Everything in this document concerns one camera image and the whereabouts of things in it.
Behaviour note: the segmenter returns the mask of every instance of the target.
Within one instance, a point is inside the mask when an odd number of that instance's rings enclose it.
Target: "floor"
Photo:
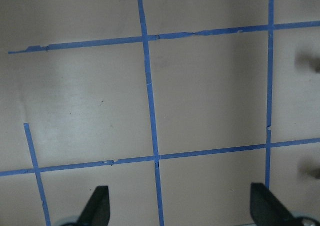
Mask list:
[[[320,0],[0,2],[0,225],[320,218]]]

